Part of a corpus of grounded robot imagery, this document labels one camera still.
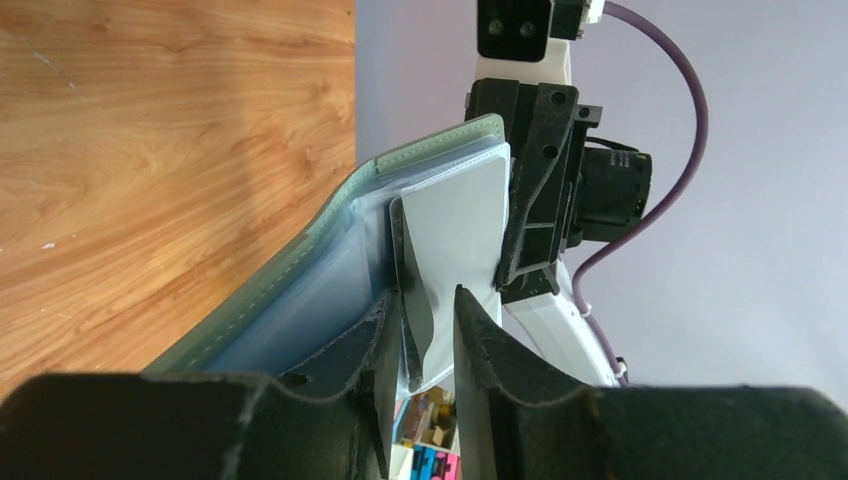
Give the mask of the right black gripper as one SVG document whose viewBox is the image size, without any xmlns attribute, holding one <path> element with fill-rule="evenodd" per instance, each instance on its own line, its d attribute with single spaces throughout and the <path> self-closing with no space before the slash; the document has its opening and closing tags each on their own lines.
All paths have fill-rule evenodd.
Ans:
<svg viewBox="0 0 848 480">
<path fill-rule="evenodd" d="M 511 152 L 508 222 L 495 285 L 504 304 L 560 290 L 556 261 L 583 241 L 611 243 L 643 217 L 651 156 L 591 136 L 599 106 L 576 87 L 482 79 L 466 117 L 498 115 Z"/>
</svg>

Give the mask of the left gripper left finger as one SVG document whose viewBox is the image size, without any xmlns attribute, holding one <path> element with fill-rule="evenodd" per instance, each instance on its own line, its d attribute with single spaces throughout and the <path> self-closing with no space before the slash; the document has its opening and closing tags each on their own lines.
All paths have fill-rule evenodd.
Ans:
<svg viewBox="0 0 848 480">
<path fill-rule="evenodd" d="M 389 474 L 401 299 L 285 374 L 43 374 L 1 406 L 5 479 Z"/>
</svg>

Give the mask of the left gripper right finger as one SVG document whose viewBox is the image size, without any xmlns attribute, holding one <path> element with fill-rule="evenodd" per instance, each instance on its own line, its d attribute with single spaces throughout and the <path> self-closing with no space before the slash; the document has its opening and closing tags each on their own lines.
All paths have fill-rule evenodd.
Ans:
<svg viewBox="0 0 848 480">
<path fill-rule="evenodd" d="M 796 387 L 596 387 L 454 299 L 467 479 L 843 479 L 847 416 Z"/>
</svg>

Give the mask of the green card holder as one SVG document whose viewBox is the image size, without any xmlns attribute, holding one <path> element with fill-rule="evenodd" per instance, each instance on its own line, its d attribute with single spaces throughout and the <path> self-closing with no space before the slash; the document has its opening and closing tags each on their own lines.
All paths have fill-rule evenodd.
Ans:
<svg viewBox="0 0 848 480">
<path fill-rule="evenodd" d="M 495 276 L 508 218 L 510 148 L 487 114 L 359 165 L 309 224 L 153 372 L 283 374 L 323 352 L 399 288 L 397 398 L 450 376 L 453 292 L 502 319 Z"/>
</svg>

